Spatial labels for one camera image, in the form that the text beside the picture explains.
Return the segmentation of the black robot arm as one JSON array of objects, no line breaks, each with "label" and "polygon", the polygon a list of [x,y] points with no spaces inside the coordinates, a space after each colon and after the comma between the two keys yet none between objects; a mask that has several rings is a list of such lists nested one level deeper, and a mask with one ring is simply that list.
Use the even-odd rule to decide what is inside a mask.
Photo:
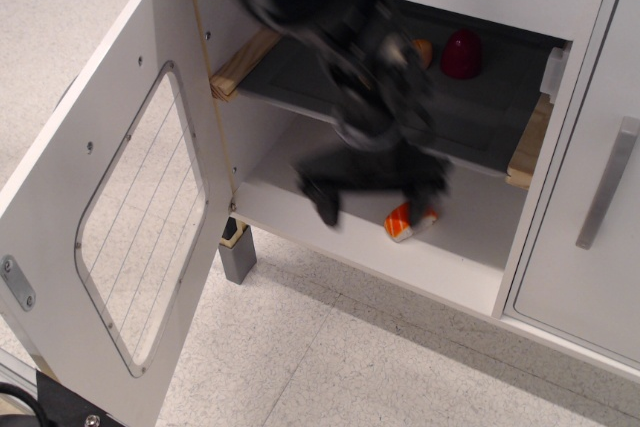
[{"label": "black robot arm", "polygon": [[447,160],[429,153],[435,133],[422,57],[391,0],[241,0],[263,25],[314,49],[339,93],[342,146],[296,163],[300,190],[335,226],[346,191],[398,190],[410,225],[447,187]]}]

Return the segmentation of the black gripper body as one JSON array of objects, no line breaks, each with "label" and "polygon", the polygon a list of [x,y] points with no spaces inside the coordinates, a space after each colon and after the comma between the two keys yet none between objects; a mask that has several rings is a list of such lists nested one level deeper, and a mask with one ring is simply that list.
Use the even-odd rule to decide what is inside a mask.
[{"label": "black gripper body", "polygon": [[448,189],[450,162],[404,141],[389,150],[366,152],[334,146],[297,161],[299,188],[318,191]]}]

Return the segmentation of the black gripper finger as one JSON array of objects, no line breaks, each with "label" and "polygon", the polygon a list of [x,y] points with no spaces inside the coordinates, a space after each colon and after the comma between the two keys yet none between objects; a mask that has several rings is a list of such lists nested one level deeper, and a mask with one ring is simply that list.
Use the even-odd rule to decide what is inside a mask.
[{"label": "black gripper finger", "polygon": [[305,183],[304,193],[314,204],[323,223],[329,227],[336,227],[340,212],[339,194],[314,183]]},{"label": "black gripper finger", "polygon": [[425,213],[433,206],[433,202],[440,193],[440,189],[429,186],[413,186],[407,189],[408,220],[412,227],[422,222]]}]

